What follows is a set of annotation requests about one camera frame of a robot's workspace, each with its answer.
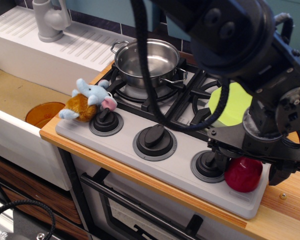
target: faucet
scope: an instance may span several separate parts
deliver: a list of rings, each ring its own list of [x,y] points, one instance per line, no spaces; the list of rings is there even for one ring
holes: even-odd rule
[[[51,0],[33,0],[33,11],[42,42],[51,43],[63,36],[63,30],[70,26],[71,19],[66,0],[59,0],[61,10],[54,10]]]

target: stuffed toy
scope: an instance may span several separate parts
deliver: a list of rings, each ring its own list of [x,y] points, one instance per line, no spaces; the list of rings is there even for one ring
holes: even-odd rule
[[[109,96],[106,90],[109,87],[107,80],[100,80],[98,85],[90,85],[80,78],[76,81],[76,86],[78,90],[72,91],[72,98],[59,112],[60,118],[89,122],[97,114],[100,105],[103,109],[108,108],[110,111],[116,109],[116,100]]]

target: orange plastic bowl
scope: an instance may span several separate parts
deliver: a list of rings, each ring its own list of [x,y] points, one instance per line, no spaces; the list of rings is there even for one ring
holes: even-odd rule
[[[25,121],[41,129],[64,107],[64,103],[56,101],[39,104],[26,114]]]

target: black wire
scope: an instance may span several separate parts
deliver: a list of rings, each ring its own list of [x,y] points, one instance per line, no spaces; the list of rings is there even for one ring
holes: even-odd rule
[[[300,130],[296,131],[300,142]],[[291,149],[300,149],[300,143],[295,143],[288,138],[282,138],[282,143]]]
[[[294,29],[294,20],[289,13],[282,12],[274,17],[275,25],[278,26],[283,23],[281,30],[281,37],[286,44],[290,43],[291,35]]]
[[[136,30],[136,39],[138,46],[138,54],[140,60],[140,68],[142,72],[142,77],[145,85],[146,92],[149,97],[150,104],[152,106],[152,111],[158,122],[172,130],[179,132],[192,132],[198,131],[207,128],[211,124],[213,124],[222,114],[223,110],[226,107],[228,96],[229,96],[229,79],[222,79],[222,89],[219,103],[216,107],[216,110],[205,121],[200,122],[197,125],[191,126],[179,126],[173,122],[170,122],[166,119],[166,117],[161,113],[157,101],[156,101],[156,93],[155,89],[152,86],[152,81],[150,80],[150,73],[148,69],[148,50],[147,50],[147,40],[148,40],[148,21],[147,21],[147,12],[146,7],[143,0],[130,0],[134,21],[135,21],[135,30]]]
[[[43,204],[40,201],[17,200],[17,201],[12,201],[12,202],[9,202],[5,205],[2,205],[0,207],[0,214],[3,213],[4,211],[10,209],[10,208],[13,208],[13,207],[16,207],[16,206],[19,206],[19,205],[35,205],[35,206],[41,207],[41,208],[43,208],[44,210],[47,211],[47,213],[51,217],[52,224],[51,224],[50,232],[47,233],[47,235],[44,237],[43,240],[49,240],[52,237],[52,234],[54,233],[54,231],[56,229],[56,219],[55,219],[54,213],[52,212],[51,208],[48,207],[47,205]]]

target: yellow-green disc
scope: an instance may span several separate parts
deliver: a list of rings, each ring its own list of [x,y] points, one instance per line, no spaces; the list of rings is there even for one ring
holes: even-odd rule
[[[221,87],[213,91],[209,99],[208,106],[211,113],[213,113],[218,105],[221,94]],[[233,82],[230,83],[229,97],[225,109],[218,121],[225,126],[234,126],[242,123],[244,113],[250,107],[252,96],[249,95],[242,86]]]

